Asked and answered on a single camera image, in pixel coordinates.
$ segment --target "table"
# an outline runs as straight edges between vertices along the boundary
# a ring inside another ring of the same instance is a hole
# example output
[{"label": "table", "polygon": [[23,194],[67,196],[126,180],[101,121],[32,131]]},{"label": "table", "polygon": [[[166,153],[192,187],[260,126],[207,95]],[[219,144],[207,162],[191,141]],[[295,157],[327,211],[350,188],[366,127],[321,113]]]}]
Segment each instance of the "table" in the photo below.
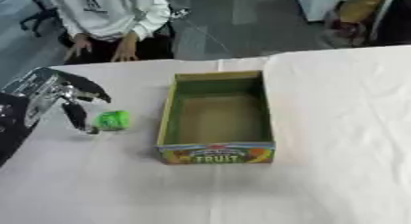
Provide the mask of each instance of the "table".
[{"label": "table", "polygon": [[[211,62],[58,67],[114,97],[128,131],[72,129],[58,107],[0,170],[13,224],[410,223],[410,46]],[[265,71],[272,165],[168,166],[152,146],[174,73]]]}]

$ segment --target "robotic hand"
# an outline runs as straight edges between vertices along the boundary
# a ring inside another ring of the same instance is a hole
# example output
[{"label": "robotic hand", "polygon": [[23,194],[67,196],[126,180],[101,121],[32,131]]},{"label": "robotic hand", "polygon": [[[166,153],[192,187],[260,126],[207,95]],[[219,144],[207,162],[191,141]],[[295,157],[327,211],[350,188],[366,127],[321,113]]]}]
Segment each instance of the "robotic hand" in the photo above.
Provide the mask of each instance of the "robotic hand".
[{"label": "robotic hand", "polygon": [[100,85],[50,68],[38,68],[8,84],[0,92],[0,164],[59,99],[64,100],[61,106],[76,129],[97,134],[97,128],[86,124],[87,113],[79,104],[79,100],[92,102],[96,98],[111,102]]}]

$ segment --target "green object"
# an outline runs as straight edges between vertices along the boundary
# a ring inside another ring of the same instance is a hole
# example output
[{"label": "green object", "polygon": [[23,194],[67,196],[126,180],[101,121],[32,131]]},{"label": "green object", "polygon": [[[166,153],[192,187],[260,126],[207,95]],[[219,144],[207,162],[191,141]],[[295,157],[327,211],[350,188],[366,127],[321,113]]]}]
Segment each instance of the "green object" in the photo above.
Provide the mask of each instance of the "green object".
[{"label": "green object", "polygon": [[129,114],[127,111],[105,112],[98,116],[95,126],[102,131],[119,131],[129,126]]}]

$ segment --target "white sweatshirt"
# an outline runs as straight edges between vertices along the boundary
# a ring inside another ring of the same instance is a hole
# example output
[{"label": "white sweatshirt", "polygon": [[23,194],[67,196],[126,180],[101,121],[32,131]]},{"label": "white sweatshirt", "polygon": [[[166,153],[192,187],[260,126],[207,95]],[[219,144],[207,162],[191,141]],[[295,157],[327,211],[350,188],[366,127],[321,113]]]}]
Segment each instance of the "white sweatshirt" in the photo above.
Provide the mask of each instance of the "white sweatshirt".
[{"label": "white sweatshirt", "polygon": [[142,41],[170,17],[166,0],[51,0],[69,34],[113,41],[134,30]]}]

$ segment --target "cardboard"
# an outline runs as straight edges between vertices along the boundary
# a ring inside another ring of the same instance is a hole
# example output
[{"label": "cardboard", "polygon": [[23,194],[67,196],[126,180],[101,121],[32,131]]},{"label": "cardboard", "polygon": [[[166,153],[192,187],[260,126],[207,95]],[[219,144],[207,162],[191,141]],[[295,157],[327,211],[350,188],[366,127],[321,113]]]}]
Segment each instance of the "cardboard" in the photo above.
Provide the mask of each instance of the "cardboard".
[{"label": "cardboard", "polygon": [[177,74],[161,121],[166,163],[272,162],[262,72]]}]

